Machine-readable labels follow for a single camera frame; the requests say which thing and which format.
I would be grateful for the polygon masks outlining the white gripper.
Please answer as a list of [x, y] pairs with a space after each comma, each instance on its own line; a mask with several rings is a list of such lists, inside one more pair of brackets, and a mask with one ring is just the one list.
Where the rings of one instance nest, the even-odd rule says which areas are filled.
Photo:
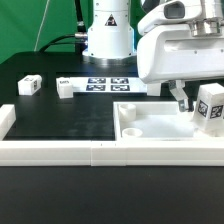
[[182, 80], [224, 76], [221, 0], [160, 0], [140, 20], [138, 32], [139, 78], [145, 83], [170, 81], [180, 112], [194, 110]]

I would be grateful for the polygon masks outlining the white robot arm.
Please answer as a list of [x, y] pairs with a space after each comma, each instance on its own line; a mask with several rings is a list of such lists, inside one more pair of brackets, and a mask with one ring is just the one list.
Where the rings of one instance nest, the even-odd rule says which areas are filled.
[[144, 83], [167, 82], [179, 108], [189, 111], [186, 81], [224, 77], [221, 0], [140, 0], [146, 15], [136, 28], [129, 2], [93, 0], [83, 58], [102, 65], [136, 59]]

